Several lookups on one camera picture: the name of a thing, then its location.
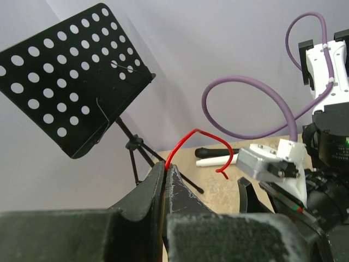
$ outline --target white hole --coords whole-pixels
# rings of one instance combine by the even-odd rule
[[[77,79],[77,78],[79,77],[79,73],[78,73],[76,70],[71,70],[71,71],[69,72],[69,75],[70,75],[70,77],[73,78],[73,79]]]
[[[37,73],[29,73],[28,74],[28,79],[32,83],[37,83],[40,80],[40,77]]]
[[[59,55],[59,56],[57,56],[57,61],[60,64],[65,64],[67,62],[67,58],[63,55]]]
[[[102,48],[102,54],[105,55],[105,56],[109,55],[109,50],[107,48],[105,48],[105,47]]]
[[[111,45],[111,47],[114,48],[114,49],[118,48],[118,44],[117,44],[115,41],[112,41],[112,42],[110,43],[110,45]]]
[[[111,67],[112,68],[117,68],[118,67],[118,63],[115,60],[111,61]]]
[[[73,126],[76,126],[78,123],[79,123],[79,119],[76,117],[76,116],[72,116],[70,118],[70,123],[73,125]]]
[[[99,56],[98,55],[92,55],[92,60],[93,60],[93,62],[98,63],[99,62]]]
[[[72,102],[77,102],[79,99],[79,96],[77,95],[77,93],[71,93],[69,98]]]
[[[53,41],[50,39],[50,38],[46,38],[44,40],[44,45],[47,47],[47,48],[53,48],[54,47],[54,43]]]
[[[69,49],[69,51],[70,51],[70,53],[71,53],[72,56],[77,56],[77,55],[79,54],[78,49],[76,49],[75,47],[71,47],[71,48]]]
[[[84,114],[84,115],[88,115],[89,114],[89,108],[88,108],[88,106],[83,106],[82,108],[81,108],[81,112]]]
[[[95,42],[99,41],[99,36],[97,34],[92,34],[92,40]]]
[[[64,103],[58,103],[57,105],[57,109],[59,112],[66,112],[67,110],[67,106]]]
[[[109,35],[109,31],[108,31],[108,29],[107,28],[102,28],[102,34],[103,35]]]
[[[24,64],[24,60],[20,56],[12,56],[11,61],[12,61],[12,64],[14,64],[15,66],[18,66],[18,67],[20,67]]]
[[[126,75],[124,73],[120,73],[119,77],[121,80],[125,80],[126,79]]]
[[[57,80],[57,86],[59,86],[60,88],[65,88],[67,86],[67,82],[64,79],[60,78]]]
[[[111,26],[111,28],[114,29],[114,30],[118,29],[117,24],[114,23],[114,22],[111,22],[111,23],[110,23],[110,26]]]
[[[87,62],[82,62],[81,63],[81,68],[83,70],[89,70],[89,64]]]
[[[37,101],[36,99],[31,99],[28,101],[28,106],[31,109],[38,109],[40,104],[39,104],[39,101]]]
[[[89,43],[86,40],[81,41],[81,45],[83,48],[88,49],[89,48]]]
[[[89,22],[88,22],[88,20],[85,19],[85,18],[81,20],[81,24],[82,24],[84,27],[89,27]]]
[[[133,55],[133,49],[132,48],[127,48],[127,53],[129,54],[129,55]]]
[[[94,21],[98,22],[98,21],[99,21],[99,15],[96,14],[96,13],[92,14],[92,19],[93,19]]]
[[[67,35],[64,32],[62,32],[62,31],[59,31],[57,33],[57,37],[61,41],[66,41],[66,39],[67,39]]]
[[[126,42],[126,38],[123,35],[119,36],[119,40],[121,41],[121,43],[125,43]]]
[[[46,114],[46,115],[44,115],[43,120],[46,124],[52,124],[54,118],[51,114]]]
[[[49,63],[44,64],[44,71],[47,73],[52,73],[53,72],[53,66]]]
[[[49,88],[44,89],[43,94],[46,98],[53,97],[53,91],[52,91],[52,89],[49,89]]]
[[[108,16],[109,15],[109,12],[107,9],[103,8],[102,9],[102,14],[105,15],[105,16]]]
[[[63,138],[67,135],[67,130],[64,127],[60,127],[57,129],[57,135]]]
[[[24,91],[24,87],[20,83],[13,83],[11,85],[11,90],[16,94],[21,94]]]
[[[0,76],[4,76],[6,74],[6,69],[0,65]]]
[[[121,53],[119,55],[119,58],[120,58],[121,61],[125,61],[126,60],[126,57],[125,57],[125,55],[123,53]]]
[[[28,48],[28,53],[33,57],[38,57],[40,54],[40,51],[35,46],[31,46]]]
[[[70,30],[73,34],[77,34],[79,32],[79,29],[76,25],[71,25]]]

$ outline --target table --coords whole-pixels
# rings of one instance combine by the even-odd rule
[[[232,142],[230,145],[232,148],[248,147],[250,144],[261,144],[267,145],[273,148],[278,148],[279,140],[288,139],[288,136],[277,136],[273,138],[263,138],[257,140],[247,140]],[[302,141],[301,135],[298,137],[298,141]],[[207,166],[197,167],[196,161],[198,160],[195,155],[195,149],[192,148],[181,148],[173,157],[171,163],[178,166],[185,176],[190,178],[194,183],[200,186],[204,190],[204,194],[199,194],[193,187],[185,183],[190,190],[210,209],[216,213],[238,213],[239,212],[239,189],[237,180],[244,176],[235,165],[230,165],[226,169],[226,173],[229,176],[229,180],[226,180],[222,174],[216,173],[215,170],[219,166]],[[225,148],[223,144],[205,146],[206,148]],[[170,151],[158,152],[163,158],[166,159]],[[304,158],[304,168],[311,168],[311,160],[307,155]],[[269,209],[272,210],[272,206],[267,197],[267,193],[264,192],[258,185],[257,181],[247,177],[254,186],[256,194],[261,202],[263,202]],[[167,255],[164,249],[163,262],[167,262]]]

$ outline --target screw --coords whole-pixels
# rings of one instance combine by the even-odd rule
[[[280,177],[285,177],[285,172],[279,171],[279,172],[278,172],[278,176],[280,176]]]

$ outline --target music stand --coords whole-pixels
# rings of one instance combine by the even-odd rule
[[[153,80],[105,4],[97,4],[0,53],[0,91],[73,159],[97,144],[113,122],[150,166],[145,149],[120,114]],[[194,186],[200,193],[203,190]]]

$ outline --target looped purple cable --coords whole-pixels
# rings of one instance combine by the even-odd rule
[[[323,18],[323,16],[317,12],[308,12],[305,13],[303,15],[298,16],[288,27],[287,32],[286,32],[286,37],[285,37],[285,43],[286,43],[286,51],[288,56],[290,57],[291,61],[296,65],[296,67],[298,69],[302,69],[301,66],[297,63],[297,61],[294,59],[294,57],[291,54],[290,51],[290,47],[288,45],[288,38],[290,36],[290,31],[292,29],[292,27],[294,26],[294,24],[300,20],[301,18],[305,17],[305,16],[315,16],[320,20],[321,23],[321,27],[322,27],[322,44],[326,44],[327,43],[327,30],[326,30],[326,22],[325,19]],[[327,63],[327,67],[328,67],[328,75],[329,78],[333,78],[334,77],[334,72],[333,72],[333,65],[331,62],[331,58],[329,55],[329,51],[328,48],[324,48],[323,49],[323,53],[325,55],[325,59],[326,59],[326,63]],[[286,123],[268,131],[265,132],[263,134],[259,134],[259,135],[240,135],[234,132],[231,132],[227,129],[225,129],[224,127],[222,127],[220,124],[218,124],[210,115],[210,113],[208,112],[207,109],[207,96],[208,93],[217,85],[222,84],[222,83],[226,83],[226,82],[242,82],[245,84],[249,84],[252,85],[256,88],[258,88],[259,90],[263,91],[265,94],[267,94],[268,96],[270,96],[279,106],[279,108],[281,109],[282,113],[284,114],[285,118],[286,118]],[[290,110],[290,108],[288,107],[287,103],[273,90],[271,89],[269,86],[265,85],[262,82],[259,82],[255,79],[252,78],[248,78],[245,76],[228,76],[225,78],[219,78],[217,80],[215,80],[214,82],[212,82],[211,84],[209,84],[206,89],[204,90],[203,94],[202,94],[202,99],[201,99],[201,105],[202,105],[202,110],[203,113],[205,114],[207,120],[218,130],[220,130],[221,132],[235,137],[235,138],[239,138],[239,139],[259,139],[259,138],[264,138],[266,136],[272,135],[280,130],[282,130],[283,128],[285,128],[286,126],[288,126],[289,131],[290,131],[290,140],[292,141],[297,141],[298,140],[298,136],[297,136],[297,126],[296,126],[296,122],[295,120],[297,120],[298,118],[300,118],[301,116],[303,116],[307,111],[309,111],[311,108],[313,108],[318,102],[320,102],[323,98],[325,98],[330,92],[331,89],[333,87],[333,82],[330,82],[326,85],[326,89],[325,91],[320,94],[314,101],[312,101],[309,105],[307,105],[300,113],[298,113],[295,117],[292,115],[292,112]]]

